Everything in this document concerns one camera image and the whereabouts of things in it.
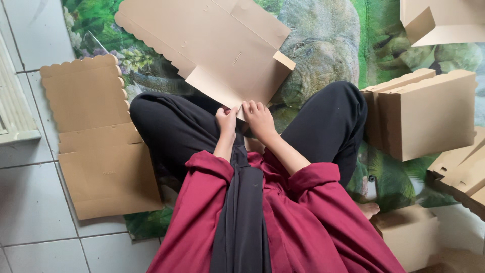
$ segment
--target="sleeve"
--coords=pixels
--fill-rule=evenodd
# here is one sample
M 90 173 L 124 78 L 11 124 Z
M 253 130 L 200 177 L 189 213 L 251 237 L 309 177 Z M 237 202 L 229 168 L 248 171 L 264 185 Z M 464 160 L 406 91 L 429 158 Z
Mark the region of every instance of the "sleeve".
M 298 203 L 328 231 L 349 272 L 404 273 L 339 180 L 338 165 L 313 163 L 292 175 L 289 185 L 298 194 Z
M 234 169 L 207 151 L 194 154 L 186 166 L 189 172 L 170 225 L 147 273 L 209 272 L 214 234 Z

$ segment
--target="person's left hand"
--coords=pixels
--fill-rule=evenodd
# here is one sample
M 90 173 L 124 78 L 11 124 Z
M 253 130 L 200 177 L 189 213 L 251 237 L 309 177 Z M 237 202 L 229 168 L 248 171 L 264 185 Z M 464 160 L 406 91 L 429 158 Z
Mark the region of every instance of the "person's left hand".
M 219 129 L 221 130 L 220 138 L 236 138 L 236 114 L 238 110 L 237 107 L 234 107 L 231 110 L 227 107 L 226 110 L 224 108 L 217 109 L 215 118 L 219 125 Z

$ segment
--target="person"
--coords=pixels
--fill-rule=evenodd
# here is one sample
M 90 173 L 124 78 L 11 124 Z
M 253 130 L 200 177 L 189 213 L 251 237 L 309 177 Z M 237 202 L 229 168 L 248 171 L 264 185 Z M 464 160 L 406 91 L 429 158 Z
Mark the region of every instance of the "person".
M 243 102 L 244 118 L 266 146 L 248 153 L 263 173 L 262 210 L 271 269 L 284 272 L 404 272 L 345 191 L 356 168 L 367 106 L 351 83 L 315 93 L 279 135 L 267 107 Z M 209 272 L 214 233 L 234 175 L 232 147 L 243 143 L 237 108 L 206 111 L 175 95 L 148 92 L 130 115 L 152 160 L 183 181 L 174 213 L 149 269 Z

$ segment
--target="leg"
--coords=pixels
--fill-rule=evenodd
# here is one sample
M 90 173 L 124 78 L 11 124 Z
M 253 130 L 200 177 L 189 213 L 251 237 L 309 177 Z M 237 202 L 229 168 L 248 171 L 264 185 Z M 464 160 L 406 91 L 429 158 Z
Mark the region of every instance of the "leg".
M 131 102 L 130 115 L 152 161 L 180 182 L 187 174 L 185 162 L 202 150 L 213 153 L 220 134 L 214 115 L 176 95 L 142 93 Z
M 337 164 L 345 187 L 356 168 L 366 117 L 358 88 L 335 82 L 308 99 L 281 137 L 312 163 Z

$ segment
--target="person's right hand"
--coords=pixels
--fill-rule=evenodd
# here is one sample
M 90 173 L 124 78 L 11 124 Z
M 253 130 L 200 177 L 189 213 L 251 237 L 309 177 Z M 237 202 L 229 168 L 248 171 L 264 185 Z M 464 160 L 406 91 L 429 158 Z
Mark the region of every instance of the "person's right hand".
M 262 103 L 256 104 L 254 101 L 242 102 L 244 118 L 249 123 L 251 132 L 264 145 L 272 137 L 278 136 L 275 130 L 275 122 L 270 110 Z

